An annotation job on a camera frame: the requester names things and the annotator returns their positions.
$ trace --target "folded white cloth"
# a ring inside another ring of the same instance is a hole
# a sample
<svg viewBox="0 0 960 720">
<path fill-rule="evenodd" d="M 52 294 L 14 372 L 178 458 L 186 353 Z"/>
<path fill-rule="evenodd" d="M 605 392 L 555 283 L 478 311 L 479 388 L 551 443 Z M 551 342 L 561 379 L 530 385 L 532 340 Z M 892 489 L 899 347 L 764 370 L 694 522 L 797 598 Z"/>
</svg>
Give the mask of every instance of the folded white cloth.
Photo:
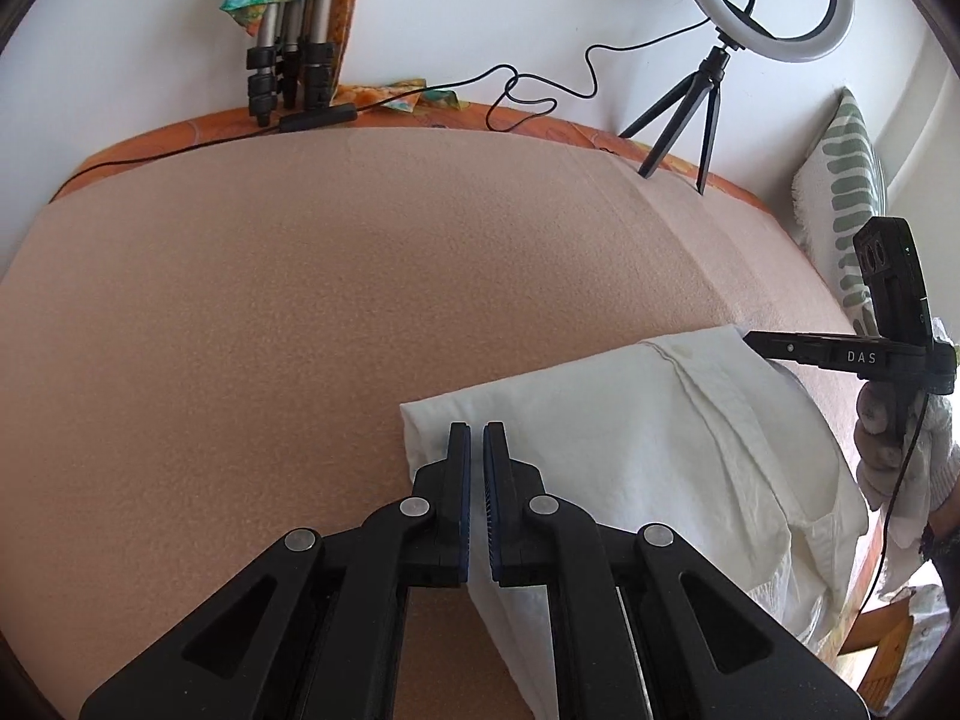
<svg viewBox="0 0 960 720">
<path fill-rule="evenodd" d="M 401 406 L 411 475 L 473 429 L 470 597 L 534 716 L 557 716 L 546 593 L 500 589 L 488 568 L 483 426 L 549 493 L 602 524 L 664 522 L 801 641 L 847 595 L 867 509 L 840 447 L 796 378 L 734 327 L 655 338 Z"/>
</svg>

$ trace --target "pillow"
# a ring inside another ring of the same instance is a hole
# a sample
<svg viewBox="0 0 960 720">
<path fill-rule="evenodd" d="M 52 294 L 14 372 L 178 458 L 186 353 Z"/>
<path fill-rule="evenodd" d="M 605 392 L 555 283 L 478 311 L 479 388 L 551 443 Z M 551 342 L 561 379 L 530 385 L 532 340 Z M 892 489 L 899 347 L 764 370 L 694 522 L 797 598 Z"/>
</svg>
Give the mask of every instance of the pillow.
<svg viewBox="0 0 960 720">
<path fill-rule="evenodd" d="M 850 90 L 843 90 L 833 121 L 794 177 L 793 197 L 810 262 L 858 335 L 879 335 L 853 252 L 853 234 L 872 215 L 886 214 L 886 184 Z"/>
</svg>

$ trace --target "beige foam mattress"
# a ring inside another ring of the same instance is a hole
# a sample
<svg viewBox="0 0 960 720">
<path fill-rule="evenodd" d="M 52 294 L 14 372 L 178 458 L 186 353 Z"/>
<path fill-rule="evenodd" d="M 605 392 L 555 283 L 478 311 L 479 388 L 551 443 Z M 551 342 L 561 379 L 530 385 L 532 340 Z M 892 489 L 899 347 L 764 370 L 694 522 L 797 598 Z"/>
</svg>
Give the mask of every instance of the beige foam mattress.
<svg viewBox="0 0 960 720">
<path fill-rule="evenodd" d="M 49 206 L 0 285 L 0 631 L 67 718 L 285 531 L 408 493 L 398 404 L 728 322 L 849 332 L 774 218 L 520 136 L 213 146 Z M 803 371 L 835 432 L 856 380 Z M 397 718 L 529 712 L 416 591 Z"/>
</svg>

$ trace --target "glove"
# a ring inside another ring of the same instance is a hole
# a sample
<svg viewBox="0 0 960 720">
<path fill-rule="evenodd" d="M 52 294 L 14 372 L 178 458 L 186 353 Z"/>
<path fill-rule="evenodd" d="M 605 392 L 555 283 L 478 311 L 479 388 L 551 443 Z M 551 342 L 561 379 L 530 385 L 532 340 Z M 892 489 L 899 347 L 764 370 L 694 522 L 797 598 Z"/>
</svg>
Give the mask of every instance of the glove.
<svg viewBox="0 0 960 720">
<path fill-rule="evenodd" d="M 890 384 L 867 382 L 856 401 L 853 441 L 860 453 L 856 480 L 873 511 L 890 505 L 896 477 L 917 429 L 923 405 L 920 392 L 911 404 L 906 435 L 893 435 L 896 396 Z M 899 489 L 890 517 L 890 536 L 906 549 L 920 538 L 930 512 L 939 509 L 960 477 L 960 447 L 953 441 L 953 413 L 949 400 L 930 395 L 920 437 Z"/>
</svg>

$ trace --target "tripod leg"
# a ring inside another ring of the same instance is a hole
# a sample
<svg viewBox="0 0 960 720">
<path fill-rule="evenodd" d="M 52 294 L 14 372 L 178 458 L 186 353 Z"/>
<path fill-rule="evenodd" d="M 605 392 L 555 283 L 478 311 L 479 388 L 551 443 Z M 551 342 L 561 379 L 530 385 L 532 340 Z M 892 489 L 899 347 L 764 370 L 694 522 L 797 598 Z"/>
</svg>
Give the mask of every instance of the tripod leg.
<svg viewBox="0 0 960 720">
<path fill-rule="evenodd" d="M 647 124 L 653 122 L 656 117 L 660 114 L 666 113 L 666 111 L 676 103 L 679 103 L 683 99 L 683 95 L 688 93 L 690 89 L 690 84 L 693 84 L 693 76 L 696 76 L 696 73 L 691 73 L 685 79 L 680 81 L 673 89 L 667 92 L 663 97 L 657 100 L 645 114 L 643 114 L 639 119 L 637 119 L 630 127 L 627 127 L 623 132 L 621 132 L 621 138 L 632 138 L 640 132 L 643 127 L 646 127 Z"/>
<path fill-rule="evenodd" d="M 707 104 L 707 129 L 704 131 L 704 148 L 700 152 L 700 172 L 697 174 L 697 191 L 704 194 L 707 189 L 707 174 L 710 171 L 710 158 L 713 156 L 713 141 L 717 134 L 717 119 L 720 119 L 720 87 L 710 90 Z"/>
<path fill-rule="evenodd" d="M 697 108 L 700 107 L 700 103 L 704 101 L 704 97 L 706 97 L 712 89 L 713 81 L 711 81 L 706 74 L 699 73 L 699 71 L 693 74 L 693 83 L 690 84 L 690 89 L 688 93 L 686 93 L 686 97 L 680 101 L 680 106 L 674 112 L 673 118 L 670 119 L 670 124 L 666 125 L 664 133 L 658 138 L 658 141 L 654 144 L 654 148 L 650 149 L 647 158 L 643 160 L 643 164 L 638 171 L 640 175 L 648 178 L 654 170 L 659 167 L 659 164 L 670 151 L 670 148 L 673 148 L 677 138 L 680 137 L 680 132 L 683 132 L 683 128 L 689 124 L 690 119 L 693 118 L 693 114 L 695 114 Z"/>
</svg>

